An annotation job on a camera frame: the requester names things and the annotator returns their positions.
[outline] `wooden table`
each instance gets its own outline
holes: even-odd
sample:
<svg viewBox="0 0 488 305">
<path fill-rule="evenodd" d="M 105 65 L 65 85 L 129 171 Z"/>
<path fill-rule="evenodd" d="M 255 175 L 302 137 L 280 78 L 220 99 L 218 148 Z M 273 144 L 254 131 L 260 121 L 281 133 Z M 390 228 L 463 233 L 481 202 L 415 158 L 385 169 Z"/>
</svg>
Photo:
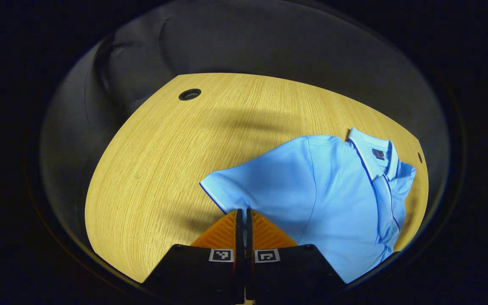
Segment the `wooden table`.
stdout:
<svg viewBox="0 0 488 305">
<path fill-rule="evenodd" d="M 202 91 L 198 97 L 178 99 L 194 88 Z M 352 127 L 393 141 L 400 160 L 417 169 L 395 245 L 401 250 L 418 230 L 427 204 L 419 141 L 387 116 L 340 94 L 232 73 L 180 75 L 122 126 L 89 185 L 85 217 L 91 246 L 143 282 L 171 245 L 190 244 L 223 216 L 199 186 L 209 173 L 304 135 L 346 140 Z"/>
</svg>

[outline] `black background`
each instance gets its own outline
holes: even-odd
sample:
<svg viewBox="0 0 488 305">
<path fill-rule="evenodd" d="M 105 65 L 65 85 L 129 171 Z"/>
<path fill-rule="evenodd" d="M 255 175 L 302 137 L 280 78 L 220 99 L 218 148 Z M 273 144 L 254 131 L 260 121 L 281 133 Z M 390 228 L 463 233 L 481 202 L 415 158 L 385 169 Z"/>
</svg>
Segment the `black background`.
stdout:
<svg viewBox="0 0 488 305">
<path fill-rule="evenodd" d="M 488 1 L 328 3 L 438 71 L 459 102 L 468 166 L 459 203 L 412 265 L 356 303 L 488 303 Z M 68 255 L 24 180 L 27 120 L 106 33 L 152 8 L 140 1 L 0 4 L 0 303 L 129 303 Z"/>
</svg>

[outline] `shirt sleeve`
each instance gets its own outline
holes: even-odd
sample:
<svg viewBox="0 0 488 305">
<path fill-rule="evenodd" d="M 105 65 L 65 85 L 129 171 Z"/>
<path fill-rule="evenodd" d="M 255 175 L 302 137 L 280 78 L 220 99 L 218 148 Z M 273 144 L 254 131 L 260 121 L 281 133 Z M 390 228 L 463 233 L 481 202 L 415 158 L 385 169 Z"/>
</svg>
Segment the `shirt sleeve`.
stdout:
<svg viewBox="0 0 488 305">
<path fill-rule="evenodd" d="M 252 208 L 298 243 L 316 197 L 308 139 L 293 139 L 245 164 L 212 172 L 200 184 L 223 212 Z"/>
</svg>

